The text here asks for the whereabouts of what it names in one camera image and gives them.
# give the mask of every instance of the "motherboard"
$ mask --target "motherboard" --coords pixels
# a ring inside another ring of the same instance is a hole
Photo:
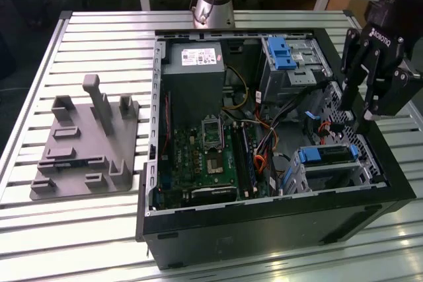
[[[252,125],[225,125],[207,117],[201,125],[175,129],[161,158],[157,209],[173,209],[266,197],[267,182],[252,164],[257,146]]]

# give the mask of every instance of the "power supply label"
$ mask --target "power supply label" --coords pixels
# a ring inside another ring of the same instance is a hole
[[[217,64],[216,52],[213,48],[182,51],[182,66],[211,64]]]

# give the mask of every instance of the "open computer tower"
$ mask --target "open computer tower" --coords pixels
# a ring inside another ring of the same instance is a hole
[[[135,237],[159,268],[343,241],[415,198],[339,70],[323,29],[156,34]]]

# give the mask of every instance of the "expansion slot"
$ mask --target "expansion slot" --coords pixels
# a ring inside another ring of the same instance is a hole
[[[243,198],[250,198],[253,193],[253,187],[250,179],[250,170],[248,165],[248,156],[250,155],[248,147],[245,146],[243,129],[235,126],[231,132],[233,156],[235,166],[237,167],[237,177],[240,195]]]

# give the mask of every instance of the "blue plastic clip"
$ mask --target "blue plastic clip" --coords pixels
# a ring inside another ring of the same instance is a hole
[[[284,38],[276,36],[268,39],[269,51],[275,61],[276,69],[296,69],[289,46]]]
[[[310,113],[309,111],[306,111],[305,114],[313,120],[320,120],[320,116],[315,116],[312,113]]]
[[[354,157],[354,159],[358,158],[358,149],[356,145],[350,145],[351,154]]]
[[[291,176],[291,174],[292,174],[292,169],[291,169],[291,167],[289,167],[288,171],[286,171],[284,180],[282,181],[282,184],[280,185],[279,189],[282,189],[285,186],[285,184],[289,180],[289,177]]]
[[[299,157],[301,158],[301,154],[305,157],[305,161],[321,161],[322,157],[320,156],[318,148],[305,148],[302,149]]]

